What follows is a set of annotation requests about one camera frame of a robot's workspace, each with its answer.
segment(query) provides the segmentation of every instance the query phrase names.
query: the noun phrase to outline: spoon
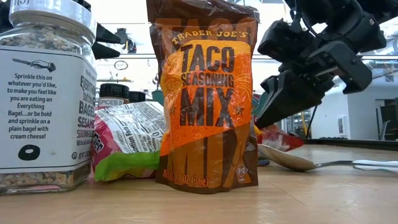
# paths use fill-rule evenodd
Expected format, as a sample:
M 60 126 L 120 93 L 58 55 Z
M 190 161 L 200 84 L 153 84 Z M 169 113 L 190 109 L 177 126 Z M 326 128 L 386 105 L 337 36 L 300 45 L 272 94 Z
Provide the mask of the spoon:
M 298 156 L 293 156 L 285 152 L 281 152 L 269 146 L 259 144 L 259 152 L 267 156 L 270 160 L 275 163 L 295 170 L 295 171 L 308 171 L 317 168 L 327 166 L 352 166 L 355 169 L 361 170 L 388 170 L 391 172 L 398 172 L 398 162 L 379 162 L 379 161 L 368 161 L 368 160 L 357 160 L 357 161 L 334 161 L 334 162 L 323 162 L 314 164 L 308 159 L 304 159 Z

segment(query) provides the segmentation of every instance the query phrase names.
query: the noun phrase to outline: snack bag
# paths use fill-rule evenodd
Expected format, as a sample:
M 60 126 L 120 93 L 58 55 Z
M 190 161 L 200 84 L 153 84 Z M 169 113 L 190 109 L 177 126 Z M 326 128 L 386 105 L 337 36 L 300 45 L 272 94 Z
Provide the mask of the snack bag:
M 261 100 L 261 95 L 257 93 L 253 93 L 252 101 L 251 101 L 251 113 L 252 113 L 252 119 L 255 115 L 255 110 L 259 107 L 260 105 L 260 100 Z
M 94 128 L 95 181 L 155 177 L 166 130 L 160 104 L 130 103 L 95 111 Z
M 222 0 L 147 0 L 147 10 L 168 128 L 156 181 L 199 194 L 258 185 L 258 13 Z
M 257 143 L 288 152 L 304 145 L 304 141 L 295 136 L 290 136 L 273 124 L 261 130 L 257 129 Z

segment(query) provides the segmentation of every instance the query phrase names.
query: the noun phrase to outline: spice bottle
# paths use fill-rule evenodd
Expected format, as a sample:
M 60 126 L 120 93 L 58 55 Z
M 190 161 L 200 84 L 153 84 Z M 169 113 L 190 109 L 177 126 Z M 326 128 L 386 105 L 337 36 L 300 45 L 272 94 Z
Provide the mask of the spice bottle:
M 99 87 L 98 108 L 129 103 L 129 87 L 115 83 L 104 83 Z
M 144 102 L 145 99 L 146 99 L 146 95 L 143 92 L 139 92 L 139 91 L 130 91 L 129 92 L 130 103 Z
M 0 195 L 70 190 L 90 171 L 96 22 L 71 0 L 12 0 L 0 35 Z

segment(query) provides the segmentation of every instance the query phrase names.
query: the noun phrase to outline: spoon handle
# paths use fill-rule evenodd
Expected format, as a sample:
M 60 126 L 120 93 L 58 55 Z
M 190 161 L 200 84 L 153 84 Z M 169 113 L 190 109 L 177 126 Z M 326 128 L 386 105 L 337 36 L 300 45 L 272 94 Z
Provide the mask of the spoon handle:
M 376 167 L 395 167 L 398 168 L 398 161 L 369 161 L 369 160 L 357 160 L 353 161 L 354 166 L 376 166 Z
M 354 166 L 354 169 L 359 169 L 364 171 L 386 170 L 398 174 L 398 167 Z
M 369 161 L 369 160 L 357 160 L 357 161 L 334 161 L 334 162 L 324 162 L 321 164 L 316 164 L 317 168 L 326 166 L 366 166 L 366 167 L 395 167 L 398 168 L 397 161 Z

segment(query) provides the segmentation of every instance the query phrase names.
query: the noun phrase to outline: wooden table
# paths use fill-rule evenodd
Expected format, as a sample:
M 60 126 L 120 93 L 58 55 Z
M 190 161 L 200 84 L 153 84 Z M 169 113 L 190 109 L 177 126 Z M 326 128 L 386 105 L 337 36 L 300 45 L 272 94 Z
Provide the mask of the wooden table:
M 314 162 L 398 161 L 398 152 L 305 146 L 292 154 Z M 297 173 L 260 167 L 259 187 L 197 195 L 153 180 L 83 185 L 60 194 L 0 197 L 2 224 L 396 223 L 398 174 L 326 167 Z

